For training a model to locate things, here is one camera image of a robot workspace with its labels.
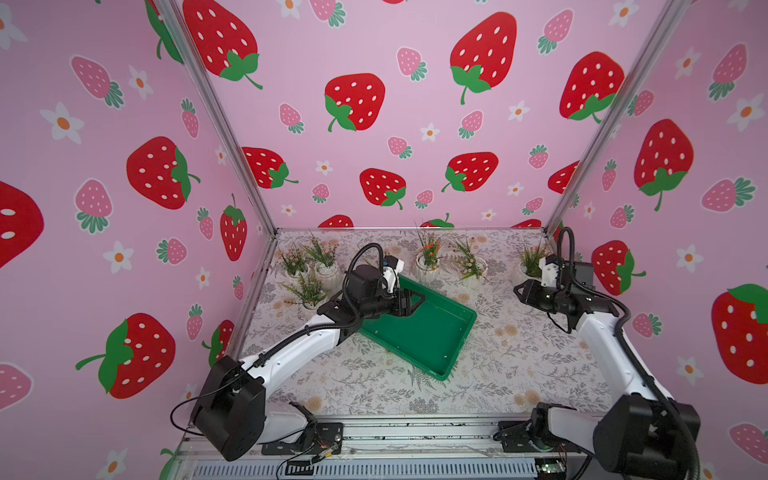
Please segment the green grass pot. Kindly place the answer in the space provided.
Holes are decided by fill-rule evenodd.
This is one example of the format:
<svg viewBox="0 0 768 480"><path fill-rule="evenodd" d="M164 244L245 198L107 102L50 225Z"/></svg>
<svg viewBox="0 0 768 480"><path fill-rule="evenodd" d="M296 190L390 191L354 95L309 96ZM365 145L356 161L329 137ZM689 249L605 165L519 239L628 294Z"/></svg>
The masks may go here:
<svg viewBox="0 0 768 480"><path fill-rule="evenodd" d="M519 278L522 281L529 279L540 280L542 278L542 270L539 263L542 259L545 259L550 253L549 247L546 245L538 245L535 247L525 247L518 250L518 270Z"/></svg>

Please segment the orange gypsophila pot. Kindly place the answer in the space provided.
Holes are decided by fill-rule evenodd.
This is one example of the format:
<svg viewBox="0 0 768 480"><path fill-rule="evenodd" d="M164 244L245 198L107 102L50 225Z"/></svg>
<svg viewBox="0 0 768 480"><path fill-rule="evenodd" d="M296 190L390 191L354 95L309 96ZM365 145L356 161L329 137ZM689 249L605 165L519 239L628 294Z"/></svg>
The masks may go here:
<svg viewBox="0 0 768 480"><path fill-rule="evenodd" d="M429 230L419 230L417 235L421 247L416 257L417 275L421 283L429 284L439 272L441 240Z"/></svg>

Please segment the green gypsophila pot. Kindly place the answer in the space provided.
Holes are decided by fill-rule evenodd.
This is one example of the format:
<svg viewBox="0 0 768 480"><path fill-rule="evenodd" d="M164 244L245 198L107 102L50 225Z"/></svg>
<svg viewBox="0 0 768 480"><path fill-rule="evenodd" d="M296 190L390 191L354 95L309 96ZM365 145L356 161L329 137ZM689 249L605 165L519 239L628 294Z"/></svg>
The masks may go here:
<svg viewBox="0 0 768 480"><path fill-rule="evenodd" d="M289 302L307 310L316 310L328 299L328 293L314 273L299 274L293 283L283 284L289 293Z"/></svg>

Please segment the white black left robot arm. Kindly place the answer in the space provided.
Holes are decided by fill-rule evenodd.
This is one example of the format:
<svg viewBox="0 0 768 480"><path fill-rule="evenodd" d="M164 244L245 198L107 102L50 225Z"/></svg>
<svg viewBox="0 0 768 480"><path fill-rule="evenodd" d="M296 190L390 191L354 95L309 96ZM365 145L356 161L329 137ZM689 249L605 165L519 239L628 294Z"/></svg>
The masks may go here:
<svg viewBox="0 0 768 480"><path fill-rule="evenodd" d="M425 300L425 294L400 285L397 267L354 268L299 331L259 354L217 360L193 407L192 424L227 461L258 445L311 450L319 441L314 415L296 402L269 407L272 394L315 357L357 333L364 320L410 317Z"/></svg>

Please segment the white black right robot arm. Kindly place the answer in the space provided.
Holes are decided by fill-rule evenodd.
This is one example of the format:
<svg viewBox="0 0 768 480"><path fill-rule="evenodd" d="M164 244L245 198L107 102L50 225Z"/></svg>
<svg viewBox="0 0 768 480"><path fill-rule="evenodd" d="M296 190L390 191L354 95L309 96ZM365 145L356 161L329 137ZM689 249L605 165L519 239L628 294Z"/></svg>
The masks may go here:
<svg viewBox="0 0 768 480"><path fill-rule="evenodd" d="M597 265L576 260L570 228L562 230L557 244L555 253L540 259L540 278L515 286L514 293L521 303L549 318L566 317L562 331L587 343L613 405L595 419L570 407L541 402L528 421L500 429L495 440L526 441L539 451L571 444L605 471L626 478L700 478L698 413L675 401L651 375L624 334L630 309L593 288Z"/></svg>

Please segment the green plastic storage box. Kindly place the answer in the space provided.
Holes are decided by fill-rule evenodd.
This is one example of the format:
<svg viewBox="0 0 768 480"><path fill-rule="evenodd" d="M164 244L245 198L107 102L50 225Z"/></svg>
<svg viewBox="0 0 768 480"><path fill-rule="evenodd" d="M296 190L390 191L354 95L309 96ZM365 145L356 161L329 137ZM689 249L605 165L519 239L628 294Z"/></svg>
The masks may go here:
<svg viewBox="0 0 768 480"><path fill-rule="evenodd" d="M366 320L359 333L438 381L445 381L477 319L477 313L407 277L403 288L425 295L409 317L383 315Z"/></svg>

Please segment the gypsophila pot back left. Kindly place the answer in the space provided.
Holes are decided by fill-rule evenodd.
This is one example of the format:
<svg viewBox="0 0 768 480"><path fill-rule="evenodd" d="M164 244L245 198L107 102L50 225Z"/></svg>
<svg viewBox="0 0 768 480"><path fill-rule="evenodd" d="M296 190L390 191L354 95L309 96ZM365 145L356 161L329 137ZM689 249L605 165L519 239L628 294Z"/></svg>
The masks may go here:
<svg viewBox="0 0 768 480"><path fill-rule="evenodd" d="M306 254L314 262L316 277L328 292L335 292L341 288L342 278L336 257L337 248L337 243L321 242L315 236L312 236L309 245L304 247Z"/></svg>

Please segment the gypsophila pot far left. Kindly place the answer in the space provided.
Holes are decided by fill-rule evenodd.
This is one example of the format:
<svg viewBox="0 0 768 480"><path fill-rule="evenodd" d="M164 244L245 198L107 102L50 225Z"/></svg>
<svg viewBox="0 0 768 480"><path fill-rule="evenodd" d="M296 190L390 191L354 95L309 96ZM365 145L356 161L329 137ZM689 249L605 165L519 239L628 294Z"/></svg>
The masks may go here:
<svg viewBox="0 0 768 480"><path fill-rule="evenodd" d="M300 247L290 247L281 251L279 260L285 274L296 282L303 280L310 271L305 252Z"/></svg>

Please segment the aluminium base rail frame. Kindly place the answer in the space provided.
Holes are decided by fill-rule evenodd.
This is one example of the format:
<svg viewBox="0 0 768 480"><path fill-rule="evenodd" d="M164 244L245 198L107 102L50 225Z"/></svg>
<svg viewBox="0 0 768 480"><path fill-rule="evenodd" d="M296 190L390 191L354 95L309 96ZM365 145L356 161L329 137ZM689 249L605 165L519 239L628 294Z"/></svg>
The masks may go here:
<svg viewBox="0 0 768 480"><path fill-rule="evenodd" d="M207 442L179 447L171 479L608 479L597 461L567 444L539 452L494 440L501 424L527 414L322 416L339 423L334 453L317 462L310 454L264 455L253 448L228 462Z"/></svg>

